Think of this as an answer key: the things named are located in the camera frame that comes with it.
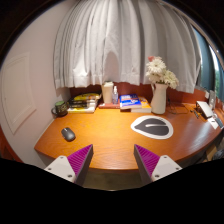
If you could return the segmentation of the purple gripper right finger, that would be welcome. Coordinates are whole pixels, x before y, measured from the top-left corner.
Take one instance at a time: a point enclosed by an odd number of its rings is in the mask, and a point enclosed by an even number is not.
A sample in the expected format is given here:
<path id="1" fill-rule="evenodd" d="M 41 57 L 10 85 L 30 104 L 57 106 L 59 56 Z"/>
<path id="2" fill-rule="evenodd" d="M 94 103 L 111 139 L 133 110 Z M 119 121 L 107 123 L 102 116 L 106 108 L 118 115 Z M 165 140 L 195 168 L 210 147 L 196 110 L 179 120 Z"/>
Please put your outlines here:
<path id="1" fill-rule="evenodd" d="M 143 183 L 151 183 L 181 170 L 168 155 L 158 156 L 150 150 L 134 145 L 134 156 Z"/>

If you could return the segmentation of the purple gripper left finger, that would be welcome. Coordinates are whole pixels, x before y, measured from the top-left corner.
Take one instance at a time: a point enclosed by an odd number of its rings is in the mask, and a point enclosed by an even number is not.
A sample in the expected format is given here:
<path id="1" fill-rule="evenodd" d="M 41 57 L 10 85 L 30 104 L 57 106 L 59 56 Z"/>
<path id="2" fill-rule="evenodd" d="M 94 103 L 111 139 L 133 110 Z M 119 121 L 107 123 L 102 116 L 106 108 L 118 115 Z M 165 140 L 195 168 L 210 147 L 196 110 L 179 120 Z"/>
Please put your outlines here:
<path id="1" fill-rule="evenodd" d="M 92 156 L 93 145 L 90 144 L 72 153 L 68 157 L 60 155 L 45 168 L 45 171 L 82 186 L 85 181 Z"/>

